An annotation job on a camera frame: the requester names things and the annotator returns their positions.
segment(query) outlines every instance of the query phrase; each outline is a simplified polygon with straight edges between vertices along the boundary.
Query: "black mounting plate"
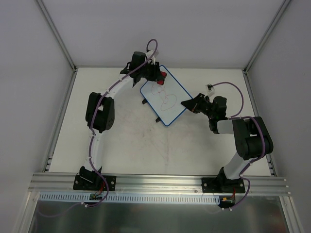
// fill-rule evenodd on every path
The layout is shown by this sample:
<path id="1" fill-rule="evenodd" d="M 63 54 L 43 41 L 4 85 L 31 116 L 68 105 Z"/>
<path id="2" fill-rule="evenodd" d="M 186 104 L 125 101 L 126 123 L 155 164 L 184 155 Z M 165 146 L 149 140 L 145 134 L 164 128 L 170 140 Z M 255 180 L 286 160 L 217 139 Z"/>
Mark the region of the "black mounting plate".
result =
<path id="1" fill-rule="evenodd" d="M 109 187 L 109 191 L 115 191 L 116 189 L 116 176 L 106 176 L 103 175 L 103 177 L 106 179 Z M 98 185 L 94 185 L 93 183 L 90 183 L 89 181 L 83 179 L 79 173 L 74 178 L 73 183 L 73 190 L 88 190 L 88 191 L 98 191 L 101 189 L 101 183 L 98 183 Z M 104 186 L 103 191 L 107 191 L 106 185 Z"/>
<path id="2" fill-rule="evenodd" d="M 209 185 L 212 181 L 215 180 L 215 177 L 202 177 L 202 192 L 203 193 L 233 193 L 234 189 L 236 193 L 245 193 L 245 187 L 243 179 L 238 179 L 235 184 L 225 187 L 225 191 L 223 187 L 217 185 Z"/>

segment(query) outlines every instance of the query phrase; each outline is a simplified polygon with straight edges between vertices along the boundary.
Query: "whiteboard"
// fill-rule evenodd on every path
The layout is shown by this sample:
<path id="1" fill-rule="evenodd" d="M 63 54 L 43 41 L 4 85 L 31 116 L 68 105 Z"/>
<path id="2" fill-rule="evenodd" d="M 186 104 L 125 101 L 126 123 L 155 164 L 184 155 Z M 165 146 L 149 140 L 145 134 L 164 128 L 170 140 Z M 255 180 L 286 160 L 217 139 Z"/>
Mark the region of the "whiteboard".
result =
<path id="1" fill-rule="evenodd" d="M 186 110 L 180 102 L 192 97 L 165 66 L 160 66 L 160 70 L 167 73 L 164 84 L 147 81 L 141 87 L 140 93 L 163 124 L 169 126 Z"/>
<path id="2" fill-rule="evenodd" d="M 50 172 L 79 172 L 89 147 L 89 128 L 85 121 L 88 96 L 91 92 L 104 92 L 119 77 L 120 70 L 78 69 Z M 241 116 L 254 115 L 241 70 L 169 70 L 192 96 L 206 93 L 208 83 L 236 84 L 244 94 Z M 190 111 L 185 111 L 169 127 L 156 123 L 155 112 L 141 104 L 143 96 L 139 90 L 143 84 L 138 82 L 115 99 L 115 122 L 104 139 L 103 173 L 217 175 L 235 154 L 234 136 L 214 134 L 206 115 Z M 228 116 L 240 109 L 241 96 L 234 87 L 219 85 L 215 92 L 214 96 L 227 98 Z M 254 163 L 245 175 L 270 176 L 266 158 Z"/>

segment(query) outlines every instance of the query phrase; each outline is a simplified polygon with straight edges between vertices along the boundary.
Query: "red object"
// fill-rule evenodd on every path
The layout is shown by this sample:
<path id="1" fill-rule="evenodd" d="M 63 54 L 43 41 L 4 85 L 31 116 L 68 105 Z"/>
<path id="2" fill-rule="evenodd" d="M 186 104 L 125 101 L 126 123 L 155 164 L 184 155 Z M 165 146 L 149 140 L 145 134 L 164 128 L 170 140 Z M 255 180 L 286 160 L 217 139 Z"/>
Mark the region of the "red object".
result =
<path id="1" fill-rule="evenodd" d="M 164 76 L 164 78 L 166 78 L 167 73 L 161 71 L 161 74 Z M 163 84 L 164 84 L 164 80 L 159 80 L 159 81 L 157 81 L 156 83 L 159 84 L 159 85 L 163 85 Z"/>

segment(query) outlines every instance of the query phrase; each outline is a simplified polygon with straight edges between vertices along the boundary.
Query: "gray wall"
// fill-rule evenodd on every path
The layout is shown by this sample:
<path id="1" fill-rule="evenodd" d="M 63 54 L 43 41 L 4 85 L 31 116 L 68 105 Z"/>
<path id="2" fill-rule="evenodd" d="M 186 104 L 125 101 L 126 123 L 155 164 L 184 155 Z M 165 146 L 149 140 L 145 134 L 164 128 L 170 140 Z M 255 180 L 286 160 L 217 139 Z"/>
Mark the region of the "gray wall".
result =
<path id="1" fill-rule="evenodd" d="M 34 0 L 0 1 L 0 226 L 14 227 L 71 70 Z"/>
<path id="2" fill-rule="evenodd" d="M 159 41 L 169 67 L 243 68 L 283 0 L 44 0 L 76 65 L 124 66 Z"/>
<path id="3" fill-rule="evenodd" d="M 280 176 L 290 183 L 311 231 L 311 1 L 294 0 L 250 72 L 259 113 L 274 141 Z"/>

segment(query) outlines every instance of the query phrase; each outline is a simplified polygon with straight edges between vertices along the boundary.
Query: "wall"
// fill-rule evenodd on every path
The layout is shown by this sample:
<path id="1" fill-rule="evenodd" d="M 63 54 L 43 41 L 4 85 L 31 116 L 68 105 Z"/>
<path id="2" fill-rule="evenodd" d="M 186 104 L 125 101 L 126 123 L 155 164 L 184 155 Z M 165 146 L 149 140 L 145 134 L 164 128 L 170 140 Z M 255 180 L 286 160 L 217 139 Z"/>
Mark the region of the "wall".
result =
<path id="1" fill-rule="evenodd" d="M 305 231 L 311 231 L 311 1 L 294 0 L 250 71 L 259 113 L 274 141 Z"/>
<path id="2" fill-rule="evenodd" d="M 246 66 L 283 0 L 44 0 L 76 65 L 125 66 L 159 41 L 168 67 Z"/>
<path id="3" fill-rule="evenodd" d="M 0 1 L 0 226 L 39 171 L 71 70 L 34 0 Z"/>

